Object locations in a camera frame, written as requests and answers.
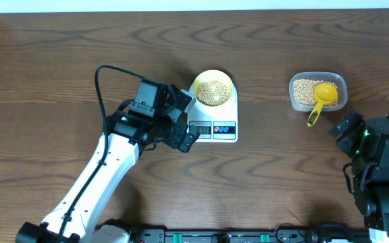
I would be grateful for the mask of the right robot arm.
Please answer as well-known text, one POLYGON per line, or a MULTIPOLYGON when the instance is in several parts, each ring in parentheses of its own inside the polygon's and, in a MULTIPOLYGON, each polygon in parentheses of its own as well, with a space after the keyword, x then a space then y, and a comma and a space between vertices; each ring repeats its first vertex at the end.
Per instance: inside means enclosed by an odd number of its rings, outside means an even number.
POLYGON ((336 146, 351 158, 345 177, 349 193, 364 217, 372 242, 389 242, 389 113, 363 119, 345 115, 329 131, 336 146))

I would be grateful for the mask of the yellow plastic measuring scoop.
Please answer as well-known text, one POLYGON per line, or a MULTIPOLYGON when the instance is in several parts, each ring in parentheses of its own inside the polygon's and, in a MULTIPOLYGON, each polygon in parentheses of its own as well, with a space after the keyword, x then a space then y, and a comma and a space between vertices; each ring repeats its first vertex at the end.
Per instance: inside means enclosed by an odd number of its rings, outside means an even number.
POLYGON ((307 120, 307 125, 309 127, 315 124, 323 107, 332 104, 338 98, 338 91, 331 84, 321 83, 315 87, 313 97, 316 104, 307 120))

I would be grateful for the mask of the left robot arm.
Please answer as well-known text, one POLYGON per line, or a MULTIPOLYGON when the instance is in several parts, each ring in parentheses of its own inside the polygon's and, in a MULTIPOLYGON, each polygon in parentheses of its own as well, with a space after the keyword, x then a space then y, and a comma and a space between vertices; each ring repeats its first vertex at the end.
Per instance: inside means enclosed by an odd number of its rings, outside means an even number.
POLYGON ((160 142, 183 153, 191 149, 199 130, 180 116, 195 102, 193 94, 174 85, 142 81, 136 98, 106 117, 94 155, 63 200, 40 224, 24 223, 16 242, 129 242, 129 230, 112 224, 97 228, 97 222, 144 151, 160 142))

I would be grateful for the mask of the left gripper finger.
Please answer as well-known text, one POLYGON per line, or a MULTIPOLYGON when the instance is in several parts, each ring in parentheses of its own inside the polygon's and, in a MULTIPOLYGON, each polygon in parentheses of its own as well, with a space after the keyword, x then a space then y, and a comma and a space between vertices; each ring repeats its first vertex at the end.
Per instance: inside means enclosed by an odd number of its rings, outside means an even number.
POLYGON ((183 113, 188 113, 192 109, 195 104, 195 96, 173 84, 170 86, 170 94, 169 117, 173 122, 177 122, 183 113))
POLYGON ((197 141, 200 136, 199 128, 195 125, 190 125, 188 131, 183 133, 177 149, 183 153, 188 153, 192 145, 197 141))

